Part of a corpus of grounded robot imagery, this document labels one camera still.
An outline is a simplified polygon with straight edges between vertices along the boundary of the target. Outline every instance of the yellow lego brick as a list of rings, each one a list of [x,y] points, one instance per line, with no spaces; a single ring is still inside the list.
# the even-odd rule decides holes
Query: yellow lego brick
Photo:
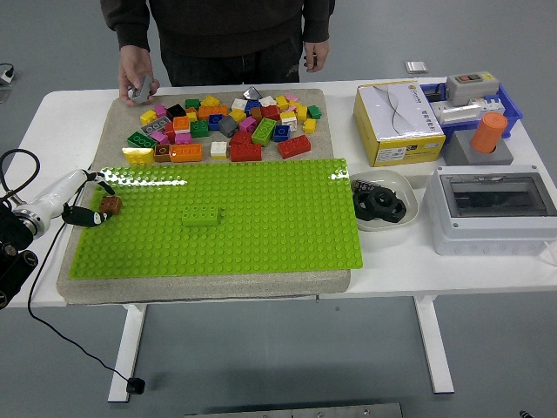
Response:
[[[240,109],[232,109],[228,116],[232,116],[237,124],[239,124],[246,118],[245,112],[241,111]]]
[[[304,132],[315,133],[316,126],[317,126],[317,120],[308,118],[304,122]]]
[[[152,148],[122,148],[122,152],[131,165],[152,165],[155,162]]]
[[[218,106],[220,105],[220,100],[214,98],[213,96],[207,96],[203,100],[201,100],[202,106]]]
[[[185,116],[188,117],[188,119],[190,119],[190,122],[197,122],[198,121],[198,113],[194,110],[194,111],[187,111],[185,113]]]
[[[296,117],[300,122],[305,122],[307,119],[307,106],[298,106],[298,113],[296,113]]]
[[[296,119],[296,113],[294,113],[293,111],[283,111],[282,113],[280,113],[280,120],[292,118]]]
[[[285,111],[286,109],[288,109],[288,100],[286,100],[284,96],[277,96],[277,98],[275,98],[275,101],[277,102],[277,106],[281,111]]]
[[[139,117],[141,119],[141,125],[145,126],[150,124],[153,120],[157,120],[157,113],[154,110],[146,111],[143,115]]]

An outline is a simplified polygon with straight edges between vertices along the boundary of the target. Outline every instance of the green brick on baseplate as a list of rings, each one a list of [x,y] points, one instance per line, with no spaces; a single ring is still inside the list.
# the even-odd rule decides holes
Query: green brick on baseplate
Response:
[[[218,225],[218,208],[215,205],[186,206],[182,214],[183,226]]]

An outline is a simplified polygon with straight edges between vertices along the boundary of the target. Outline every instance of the table foot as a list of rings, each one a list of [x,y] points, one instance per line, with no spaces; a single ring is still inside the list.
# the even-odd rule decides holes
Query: table foot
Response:
[[[131,377],[133,376],[133,370],[138,357],[139,342],[141,341],[147,305],[124,305],[124,307],[128,310],[128,314],[125,317],[124,331],[122,332],[122,340],[120,341],[120,348],[114,368],[124,377]],[[112,376],[108,402],[127,402],[130,394],[126,392],[126,386],[127,381],[115,373]]]
[[[426,350],[427,365],[435,394],[453,394],[453,380],[446,361],[445,348],[435,314],[435,296],[414,296],[421,337]]]

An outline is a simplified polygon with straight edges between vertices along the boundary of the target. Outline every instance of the gray device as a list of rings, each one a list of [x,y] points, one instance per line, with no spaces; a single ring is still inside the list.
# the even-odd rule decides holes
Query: gray device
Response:
[[[497,94],[499,80],[489,72],[475,72],[446,78],[446,98],[453,106],[465,106],[475,98]]]
[[[536,255],[557,240],[557,210],[532,165],[438,167],[424,205],[440,255]]]
[[[149,94],[151,93],[151,84],[153,82],[153,79],[151,78],[151,76],[148,76],[147,74],[145,74],[142,78],[141,78],[141,88],[140,89],[136,89],[134,88],[132,93],[131,93],[131,100],[135,103],[137,103],[138,105],[145,103],[147,101],[147,99],[149,98]]]

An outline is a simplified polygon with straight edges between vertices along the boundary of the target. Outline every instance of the white electrical box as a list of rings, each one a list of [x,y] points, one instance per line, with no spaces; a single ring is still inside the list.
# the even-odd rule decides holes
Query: white electrical box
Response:
[[[424,209],[440,255],[536,255],[557,240],[557,210],[532,165],[438,167]]]

